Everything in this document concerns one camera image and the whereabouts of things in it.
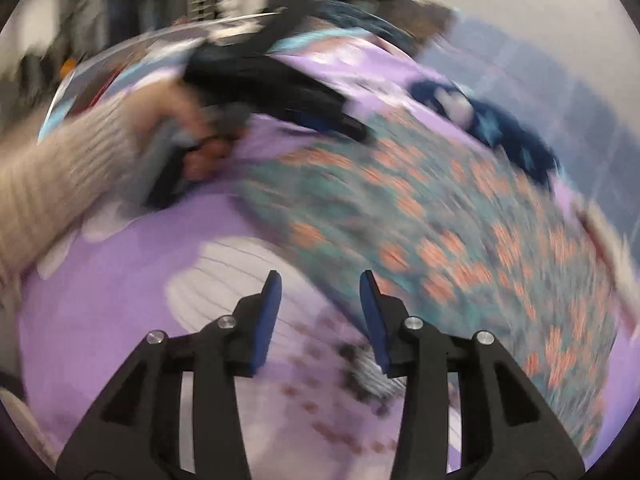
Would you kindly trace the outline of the left forearm beige sleeve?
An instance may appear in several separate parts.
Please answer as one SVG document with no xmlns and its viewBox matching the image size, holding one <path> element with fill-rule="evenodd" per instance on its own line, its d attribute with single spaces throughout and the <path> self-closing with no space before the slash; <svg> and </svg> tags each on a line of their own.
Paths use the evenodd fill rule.
<svg viewBox="0 0 640 480">
<path fill-rule="evenodd" d="M 122 96 L 1 165 L 1 285 L 12 284 L 136 160 Z"/>
</svg>

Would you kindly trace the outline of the left hand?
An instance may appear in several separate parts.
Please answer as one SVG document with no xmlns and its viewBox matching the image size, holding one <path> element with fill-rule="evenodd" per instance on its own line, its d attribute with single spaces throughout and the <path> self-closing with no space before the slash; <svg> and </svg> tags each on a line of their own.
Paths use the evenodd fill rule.
<svg viewBox="0 0 640 480">
<path fill-rule="evenodd" d="M 124 104 L 140 154 L 120 197 L 139 212 L 174 206 L 224 171 L 254 113 L 242 102 L 213 102 L 176 78 L 134 90 Z"/>
</svg>

